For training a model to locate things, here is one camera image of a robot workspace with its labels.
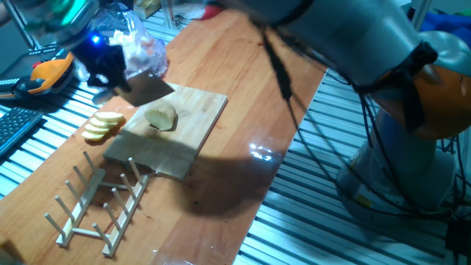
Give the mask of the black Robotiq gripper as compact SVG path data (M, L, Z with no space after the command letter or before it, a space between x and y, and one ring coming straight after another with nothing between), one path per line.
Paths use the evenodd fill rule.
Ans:
M119 87L125 93L131 92L132 89L124 75L126 63L121 45L110 45L104 36L92 32L87 34L71 52L90 73L87 81L89 87L109 88L110 80L113 87Z

